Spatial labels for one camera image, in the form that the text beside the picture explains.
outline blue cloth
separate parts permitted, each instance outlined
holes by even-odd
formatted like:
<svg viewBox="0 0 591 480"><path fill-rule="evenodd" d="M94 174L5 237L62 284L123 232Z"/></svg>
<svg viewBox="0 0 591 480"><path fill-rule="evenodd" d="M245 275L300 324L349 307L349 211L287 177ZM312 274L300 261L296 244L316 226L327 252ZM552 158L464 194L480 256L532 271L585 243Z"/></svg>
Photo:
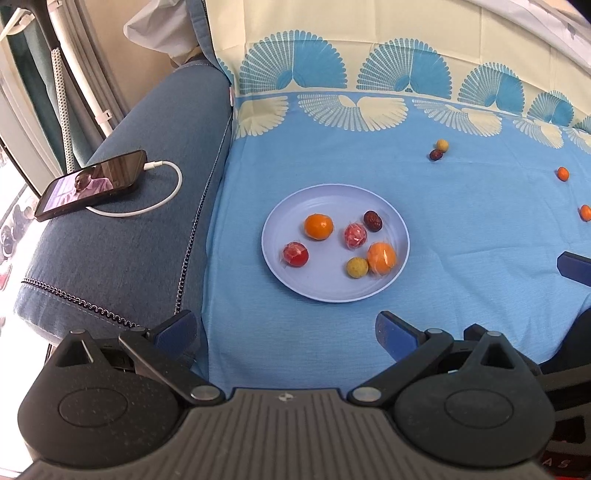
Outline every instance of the blue cloth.
<svg viewBox="0 0 591 480"><path fill-rule="evenodd" d="M480 323L537 362L553 354L591 305L589 288L556 268L564 250L591 255L591 223L577 212L591 201L587 153L565 134L563 148L542 145L500 114L500 134L470 135L429 118L409 97L397 127L347 131L316 122L297 94L283 95L289 110L280 125L233 144L217 200L203 303L211 382L226 392L347 391L392 363L374 336L381 310L456 338ZM363 94L347 95L356 102ZM451 147L431 162L438 138ZM554 174L559 166L570 170L567 183ZM260 247L267 215L320 183L369 189L404 218L410 257L385 291L324 304L293 293L267 268Z"/></svg>
<svg viewBox="0 0 591 480"><path fill-rule="evenodd" d="M91 163L142 148L148 160L168 160L180 167L184 180L178 195L133 218L105 218L82 210L50 220L27 277L154 327L174 314L183 261L191 245L180 308L199 315L205 240L231 138L228 86L223 73L197 61L176 70L146 96ZM172 191L176 181L171 168L151 170L142 175L136 192L100 208L129 212L153 205ZM15 311L54 342L72 328L84 328L96 338L114 337L123 329L26 284Z"/></svg>

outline shell pattern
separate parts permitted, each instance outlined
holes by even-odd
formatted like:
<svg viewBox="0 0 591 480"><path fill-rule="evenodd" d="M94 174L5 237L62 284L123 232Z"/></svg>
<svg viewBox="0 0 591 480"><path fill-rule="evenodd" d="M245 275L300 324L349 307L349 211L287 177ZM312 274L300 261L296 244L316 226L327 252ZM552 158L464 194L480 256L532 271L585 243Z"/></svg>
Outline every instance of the shell pattern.
<svg viewBox="0 0 591 480"><path fill-rule="evenodd" d="M513 124L517 127L517 130L525 133L528 137L533 138L542 145L552 148L560 148L564 145L562 133L556 125L529 118L513 120Z"/></svg>
<svg viewBox="0 0 591 480"><path fill-rule="evenodd" d="M501 133L501 118L493 112L456 108L446 103L413 99L413 104L436 122L470 135L492 137Z"/></svg>
<svg viewBox="0 0 591 480"><path fill-rule="evenodd" d="M285 119L288 109L286 96L246 100L238 110L236 138L256 137L272 130Z"/></svg>
<svg viewBox="0 0 591 480"><path fill-rule="evenodd" d="M363 63L358 90L414 92L452 98L452 77L443 57L428 44L398 38L378 45Z"/></svg>
<svg viewBox="0 0 591 480"><path fill-rule="evenodd" d="M364 96L355 103L346 95L302 94L298 100L302 110L318 123L358 132L395 127L408 112L401 98Z"/></svg>
<svg viewBox="0 0 591 480"><path fill-rule="evenodd" d="M588 132L576 127L566 127L564 132L572 143L584 152L591 154L591 135Z"/></svg>
<svg viewBox="0 0 591 480"><path fill-rule="evenodd" d="M521 115L525 95L521 80L500 63L485 63L472 70L460 87L457 100Z"/></svg>
<svg viewBox="0 0 591 480"><path fill-rule="evenodd" d="M584 130L587 133L591 134L591 115L586 116L579 123L573 125L573 127L578 128L579 130Z"/></svg>
<svg viewBox="0 0 591 480"><path fill-rule="evenodd" d="M300 30L277 32L255 43L238 80L243 95L283 90L292 80L300 87L347 86L339 53L322 37Z"/></svg>
<svg viewBox="0 0 591 480"><path fill-rule="evenodd" d="M553 90L539 94L527 115L549 124L567 127L573 120L574 109L564 94Z"/></svg>
<svg viewBox="0 0 591 480"><path fill-rule="evenodd" d="M230 84L234 85L234 74L228 68L228 65L226 65L223 62L223 60L221 60L221 59L217 59L217 62L220 64L220 68L222 69L222 72L224 72L226 74L226 77L228 77L228 80L230 80Z"/></svg>

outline pink shirt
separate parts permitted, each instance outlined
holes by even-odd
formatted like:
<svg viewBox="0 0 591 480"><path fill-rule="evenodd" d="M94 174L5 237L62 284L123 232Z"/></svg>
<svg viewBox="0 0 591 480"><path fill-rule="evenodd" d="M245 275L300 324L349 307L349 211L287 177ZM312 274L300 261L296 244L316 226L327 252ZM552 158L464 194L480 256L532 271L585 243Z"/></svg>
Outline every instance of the pink shirt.
<svg viewBox="0 0 591 480"><path fill-rule="evenodd" d="M97 193L106 192L107 190L111 190L112 188L113 184L109 179L93 179L81 192L77 192L74 190L73 192L64 195L60 200L60 205L75 202L76 200L80 200L91 195L96 195Z"/></svg>

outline plate rim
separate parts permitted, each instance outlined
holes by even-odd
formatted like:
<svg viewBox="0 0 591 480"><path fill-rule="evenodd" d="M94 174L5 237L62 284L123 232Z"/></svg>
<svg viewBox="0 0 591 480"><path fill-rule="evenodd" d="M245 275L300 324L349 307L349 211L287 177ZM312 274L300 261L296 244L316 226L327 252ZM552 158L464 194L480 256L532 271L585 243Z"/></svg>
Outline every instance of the plate rim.
<svg viewBox="0 0 591 480"><path fill-rule="evenodd" d="M400 267L400 270L398 270L398 273L396 273L396 275L394 275L394 278L392 278L392 280L390 280L388 283L386 283L386 285L384 285L382 288L369 293L367 295L364 295L362 297L357 297L354 299L346 299L346 300L327 300L327 299L321 299L320 297L314 297L308 294L305 294L303 292L301 292L300 290L293 288L291 286L289 286L287 283L285 283L285 281L283 281L283 279L277 274L277 272L273 269L273 267L271 266L271 264L269 263L269 259L267 258L267 254L265 253L265 248L264 248L264 238L265 238L265 231L267 230L267 223L269 222L269 218L271 218L271 216L273 215L273 213L275 212L275 210L277 210L279 208L279 206L286 202L289 198L293 197L294 195L297 195L301 192L304 192L306 190L310 190L310 189L315 189L315 188L319 188L319 187L349 187L349 188L353 188L353 189L357 189L357 190L363 190L364 192L370 193L371 195L379 198L380 200L382 200L386 205L388 205L395 213L396 215L398 215L398 217L400 218L400 221L402 222L402 225L404 226L404 232L406 233L406 238L407 238L407 254L406 257L404 258L404 262L402 262L402 267ZM389 201L387 201L386 199L382 198L380 195L378 195L377 193L372 192L371 190L368 189L364 189L363 187L358 187L357 185L349 185L346 183L320 183L318 185L312 185L310 187L305 187L303 189L297 190L296 192L290 193L287 197L285 197L283 200L281 200L279 203L277 203L277 205L275 205L273 207L273 210L270 211L269 215L267 215L267 219L265 220L265 223L262 227L262 233L261 233L261 251L262 251L262 256L265 259L265 263L267 264L267 267L269 268L269 270L271 270L271 272L273 273L273 275L275 275L275 278L277 280L279 280L281 283L283 283L287 288L289 288L291 291L297 293L298 295L301 295L307 299L310 300L315 300L315 301L320 301L322 303L351 303L353 301L359 301L359 300L364 300L364 299L368 299L370 297L373 297L374 295L377 295L378 293L384 291L386 288L388 288L393 282L394 280L396 280L400 274L402 273L402 271L404 270L404 267L407 264L408 261L408 257L410 256L410 236L408 234L408 227L406 225L406 222L404 221L404 218L402 218L402 215L400 215L399 211L396 210L396 208L393 207L392 204L390 204Z"/></svg>

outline yellow ball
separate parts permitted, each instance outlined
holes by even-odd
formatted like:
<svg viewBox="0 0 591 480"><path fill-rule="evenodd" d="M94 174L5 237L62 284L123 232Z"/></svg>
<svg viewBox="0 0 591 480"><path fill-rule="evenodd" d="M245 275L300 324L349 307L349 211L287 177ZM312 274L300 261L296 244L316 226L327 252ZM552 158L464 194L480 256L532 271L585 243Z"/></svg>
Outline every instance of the yellow ball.
<svg viewBox="0 0 591 480"><path fill-rule="evenodd" d="M449 142L447 140L437 140L435 148L445 153L447 150L449 150Z"/></svg>
<svg viewBox="0 0 591 480"><path fill-rule="evenodd" d="M369 271L368 261L361 257L354 257L347 262L347 273L353 278L361 278Z"/></svg>

